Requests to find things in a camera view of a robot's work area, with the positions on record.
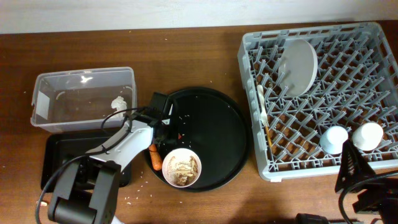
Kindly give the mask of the orange carrot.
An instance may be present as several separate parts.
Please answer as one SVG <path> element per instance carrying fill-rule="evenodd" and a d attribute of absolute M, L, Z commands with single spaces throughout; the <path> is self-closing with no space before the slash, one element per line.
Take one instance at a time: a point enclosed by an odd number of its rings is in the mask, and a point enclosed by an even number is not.
<path fill-rule="evenodd" d="M 156 171 L 161 170 L 163 162 L 155 144 L 149 146 L 149 154 L 153 169 Z"/>

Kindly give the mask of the white cup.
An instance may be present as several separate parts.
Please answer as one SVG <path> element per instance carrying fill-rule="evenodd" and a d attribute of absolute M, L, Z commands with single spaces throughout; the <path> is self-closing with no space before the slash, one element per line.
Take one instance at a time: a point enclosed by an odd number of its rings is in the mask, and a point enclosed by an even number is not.
<path fill-rule="evenodd" d="M 353 133 L 353 144 L 362 151 L 371 151 L 378 147 L 383 134 L 384 131 L 379 124 L 365 123 Z"/>

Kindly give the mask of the blue cup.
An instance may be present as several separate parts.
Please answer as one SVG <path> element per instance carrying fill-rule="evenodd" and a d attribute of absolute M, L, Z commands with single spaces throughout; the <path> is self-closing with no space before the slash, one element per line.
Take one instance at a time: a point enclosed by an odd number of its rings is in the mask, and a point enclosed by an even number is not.
<path fill-rule="evenodd" d="M 348 139 L 348 132 L 341 126 L 328 128 L 320 138 L 321 148 L 329 154 L 342 153 L 343 143 Z"/>

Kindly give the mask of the white bowl with food scraps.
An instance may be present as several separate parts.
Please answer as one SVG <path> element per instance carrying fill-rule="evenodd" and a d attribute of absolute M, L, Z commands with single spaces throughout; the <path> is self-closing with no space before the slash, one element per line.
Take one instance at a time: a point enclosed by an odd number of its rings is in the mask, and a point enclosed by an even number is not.
<path fill-rule="evenodd" d="M 168 184 L 176 188 L 193 185 L 201 176 L 201 171 L 201 160 L 190 149 L 174 149 L 163 160 L 163 177 Z"/>

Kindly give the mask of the white tissue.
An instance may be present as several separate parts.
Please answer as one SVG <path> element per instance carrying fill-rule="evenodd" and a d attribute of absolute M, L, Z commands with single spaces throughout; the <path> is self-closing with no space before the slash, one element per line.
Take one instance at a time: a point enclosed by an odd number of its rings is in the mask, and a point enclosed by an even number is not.
<path fill-rule="evenodd" d="M 126 110 L 127 109 L 127 103 L 124 101 L 123 97 L 118 96 L 116 99 L 114 99 L 111 102 L 111 108 L 116 110 L 116 111 Z"/>

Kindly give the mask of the wooden chopstick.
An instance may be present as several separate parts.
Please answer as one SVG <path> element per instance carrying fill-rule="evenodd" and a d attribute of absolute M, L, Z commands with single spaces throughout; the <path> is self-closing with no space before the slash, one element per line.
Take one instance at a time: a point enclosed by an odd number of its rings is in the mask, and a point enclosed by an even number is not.
<path fill-rule="evenodd" d="M 265 126 L 265 130 L 266 130 L 266 136 L 267 136 L 267 142 L 270 148 L 272 148 L 272 141 L 271 141 L 271 135 L 269 132 L 269 127 Z"/>

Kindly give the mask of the white plastic fork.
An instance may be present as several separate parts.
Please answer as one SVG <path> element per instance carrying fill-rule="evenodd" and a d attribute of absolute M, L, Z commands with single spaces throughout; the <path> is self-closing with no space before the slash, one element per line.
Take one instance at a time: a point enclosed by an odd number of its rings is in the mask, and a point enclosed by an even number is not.
<path fill-rule="evenodd" d="M 257 89 L 257 94 L 258 94 L 258 99 L 259 99 L 259 106 L 261 109 L 262 123 L 265 127 L 268 127 L 269 123 L 268 123 L 266 107 L 265 107 L 264 89 L 263 89 L 262 85 L 257 85 L 256 89 Z"/>

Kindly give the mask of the grey plate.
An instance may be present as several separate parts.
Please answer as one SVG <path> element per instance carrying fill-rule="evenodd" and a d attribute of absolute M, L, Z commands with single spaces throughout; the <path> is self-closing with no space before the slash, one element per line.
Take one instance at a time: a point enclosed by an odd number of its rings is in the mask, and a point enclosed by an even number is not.
<path fill-rule="evenodd" d="M 279 86 L 287 87 L 286 95 L 300 96 L 313 85 L 317 75 L 318 59 L 313 46 L 306 40 L 295 40 L 284 50 L 278 74 L 284 74 Z"/>

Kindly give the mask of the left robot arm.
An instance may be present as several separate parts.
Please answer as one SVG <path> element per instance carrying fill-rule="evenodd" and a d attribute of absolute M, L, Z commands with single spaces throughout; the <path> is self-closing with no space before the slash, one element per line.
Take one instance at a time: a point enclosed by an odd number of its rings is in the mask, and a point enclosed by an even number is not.
<path fill-rule="evenodd" d="M 55 182 L 47 210 L 55 223 L 117 223 L 115 217 L 122 171 L 153 143 L 167 139 L 173 106 L 125 110 L 121 128 L 106 142 L 62 164 L 51 176 Z M 82 163 L 98 168 L 92 192 L 78 189 L 77 175 Z"/>

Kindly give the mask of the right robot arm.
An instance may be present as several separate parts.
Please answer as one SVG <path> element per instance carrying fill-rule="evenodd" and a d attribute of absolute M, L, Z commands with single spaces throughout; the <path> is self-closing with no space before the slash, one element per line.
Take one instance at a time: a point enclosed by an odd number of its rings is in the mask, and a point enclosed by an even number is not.
<path fill-rule="evenodd" d="M 342 162 L 335 184 L 338 208 L 345 223 L 352 223 L 343 202 L 348 194 L 357 193 L 353 204 L 357 214 L 379 215 L 383 223 L 397 223 L 397 171 L 377 174 L 353 142 L 343 143 Z"/>

